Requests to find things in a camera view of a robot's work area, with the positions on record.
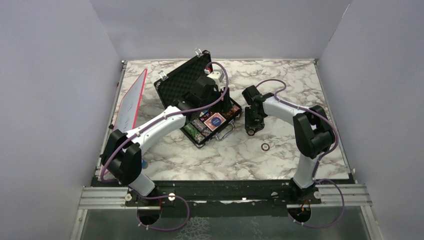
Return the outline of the blue dealer button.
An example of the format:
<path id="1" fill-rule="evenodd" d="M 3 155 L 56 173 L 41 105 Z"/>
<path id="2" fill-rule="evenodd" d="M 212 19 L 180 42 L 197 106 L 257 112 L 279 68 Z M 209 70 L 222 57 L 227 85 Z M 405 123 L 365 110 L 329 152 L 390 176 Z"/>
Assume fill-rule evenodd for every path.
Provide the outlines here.
<path id="1" fill-rule="evenodd" d="M 214 127 L 218 127 L 221 125 L 222 120 L 220 117 L 213 117 L 210 121 L 210 123 L 214 126 Z"/>

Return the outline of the red card deck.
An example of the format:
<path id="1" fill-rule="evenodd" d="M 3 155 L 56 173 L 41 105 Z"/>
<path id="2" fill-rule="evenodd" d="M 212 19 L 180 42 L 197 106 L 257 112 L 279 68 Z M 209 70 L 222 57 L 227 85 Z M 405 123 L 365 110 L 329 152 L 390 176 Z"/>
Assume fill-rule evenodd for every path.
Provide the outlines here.
<path id="1" fill-rule="evenodd" d="M 226 119 L 220 113 L 212 114 L 208 119 L 206 119 L 203 123 L 211 130 L 215 131 L 218 127 L 220 127 Z"/>

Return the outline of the black poker case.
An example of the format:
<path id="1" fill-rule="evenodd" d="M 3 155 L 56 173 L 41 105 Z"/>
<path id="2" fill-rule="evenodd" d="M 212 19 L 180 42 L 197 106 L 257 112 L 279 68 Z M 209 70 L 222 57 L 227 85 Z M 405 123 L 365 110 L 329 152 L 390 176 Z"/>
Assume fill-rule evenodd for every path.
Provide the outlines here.
<path id="1" fill-rule="evenodd" d="M 160 79 L 154 82 L 154 88 L 165 108 L 178 107 L 181 110 L 200 108 L 211 104 L 218 98 L 218 92 L 225 88 L 225 76 L 221 83 L 207 77 L 204 70 L 221 70 L 213 68 L 209 51 L 196 49 L 196 56 L 192 57 L 169 73 L 160 74 Z M 234 122 L 243 113 L 241 106 L 231 98 L 233 108 L 230 112 L 219 112 L 219 103 L 209 109 L 190 112 L 181 131 L 198 148 L 202 148 L 208 141 L 223 131 L 227 126 L 235 128 Z M 215 131 L 211 131 L 204 121 L 214 113 L 220 113 L 226 121 Z"/>

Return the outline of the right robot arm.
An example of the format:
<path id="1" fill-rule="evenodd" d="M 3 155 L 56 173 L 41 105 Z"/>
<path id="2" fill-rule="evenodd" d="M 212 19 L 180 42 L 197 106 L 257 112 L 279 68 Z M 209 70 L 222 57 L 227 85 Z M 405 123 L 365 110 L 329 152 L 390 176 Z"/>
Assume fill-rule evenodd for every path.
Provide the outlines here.
<path id="1" fill-rule="evenodd" d="M 275 117 L 293 126 L 300 157 L 288 196 L 292 202 L 302 203 L 314 188 L 313 178 L 321 157 L 337 143 L 325 110 L 319 105 L 306 108 L 278 100 L 272 93 L 261 94 L 254 85 L 247 87 L 242 96 L 247 103 L 244 128 L 249 136 L 264 129 L 266 117 Z"/>

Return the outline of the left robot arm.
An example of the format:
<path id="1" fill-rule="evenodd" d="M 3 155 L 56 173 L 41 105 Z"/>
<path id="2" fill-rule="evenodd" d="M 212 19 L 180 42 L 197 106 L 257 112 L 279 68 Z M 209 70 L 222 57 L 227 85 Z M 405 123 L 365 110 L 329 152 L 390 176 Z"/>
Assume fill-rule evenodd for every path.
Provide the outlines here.
<path id="1" fill-rule="evenodd" d="M 101 156 L 99 178 L 104 183 L 117 181 L 138 193 L 144 205 L 157 200 L 155 183 L 143 173 L 143 154 L 169 133 L 183 128 L 205 110 L 228 112 L 231 109 L 229 85 L 219 88 L 211 75 L 200 76 L 189 91 L 175 98 L 161 114 L 128 131 L 114 130 Z M 106 179 L 106 173 L 113 178 Z"/>

